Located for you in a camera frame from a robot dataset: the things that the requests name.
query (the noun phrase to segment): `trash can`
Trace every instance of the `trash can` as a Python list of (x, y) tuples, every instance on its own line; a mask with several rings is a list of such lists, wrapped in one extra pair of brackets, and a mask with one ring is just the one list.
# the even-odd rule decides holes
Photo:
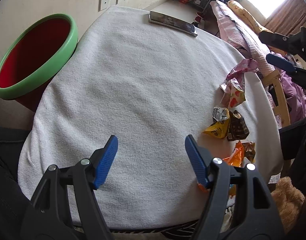
[(66, 14), (47, 16), (24, 31), (0, 62), (0, 98), (36, 111), (42, 94), (74, 53), (77, 26)]

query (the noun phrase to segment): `curtain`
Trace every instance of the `curtain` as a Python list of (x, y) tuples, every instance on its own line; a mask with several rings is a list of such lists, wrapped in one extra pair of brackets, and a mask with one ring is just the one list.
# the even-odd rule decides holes
[(274, 33), (288, 36), (300, 31), (306, 23), (304, 0), (285, 0), (265, 21), (265, 27)]

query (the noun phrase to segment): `shoe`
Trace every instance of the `shoe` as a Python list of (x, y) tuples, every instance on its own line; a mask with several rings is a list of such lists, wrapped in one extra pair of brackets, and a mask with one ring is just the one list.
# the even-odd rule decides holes
[(204, 20), (205, 15), (203, 13), (197, 12), (196, 15)]
[(201, 22), (201, 17), (200, 16), (195, 17), (194, 22), (200, 23)]

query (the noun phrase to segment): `floor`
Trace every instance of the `floor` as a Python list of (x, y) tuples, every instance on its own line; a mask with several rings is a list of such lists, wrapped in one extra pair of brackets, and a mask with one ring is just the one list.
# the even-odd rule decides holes
[[(152, 11), (166, 14), (188, 23), (192, 23), (197, 16), (197, 11), (193, 7), (174, 0), (168, 0), (167, 2), (152, 9)], [(204, 23), (202, 21), (202, 23), (199, 24), (199, 27), (203, 27), (203, 25)]]

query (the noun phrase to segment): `white tablecloth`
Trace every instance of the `white tablecloth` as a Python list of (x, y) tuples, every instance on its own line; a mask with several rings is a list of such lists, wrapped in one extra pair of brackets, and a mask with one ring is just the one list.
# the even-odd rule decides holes
[[(81, 38), (46, 88), (21, 152), (18, 182), (31, 198), (50, 164), (67, 167), (102, 148), (119, 148), (106, 183), (95, 192), (110, 228), (156, 228), (199, 218), (207, 195), (197, 188), (185, 152), (192, 134), (214, 156), (235, 143), (201, 132), (223, 93), (219, 84), (242, 60), (228, 43), (148, 23), (148, 12), (111, 7)], [(245, 74), (237, 107), (256, 142), (256, 164), (268, 181), (282, 165), (277, 125), (263, 86)], [(72, 218), (79, 217), (69, 188)]]

